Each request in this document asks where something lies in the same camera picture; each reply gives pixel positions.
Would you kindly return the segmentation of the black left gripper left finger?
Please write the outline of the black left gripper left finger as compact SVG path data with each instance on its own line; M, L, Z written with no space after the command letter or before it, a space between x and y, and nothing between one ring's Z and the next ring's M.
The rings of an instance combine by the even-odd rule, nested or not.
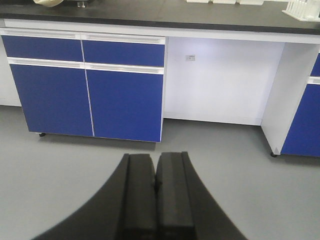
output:
M124 154L103 186L37 240L154 240L155 171L148 154Z

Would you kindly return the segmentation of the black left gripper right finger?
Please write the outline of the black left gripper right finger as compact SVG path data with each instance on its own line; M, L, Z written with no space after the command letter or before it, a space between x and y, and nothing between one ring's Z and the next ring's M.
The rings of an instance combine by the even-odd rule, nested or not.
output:
M163 152L156 170L160 240L244 240L185 152Z

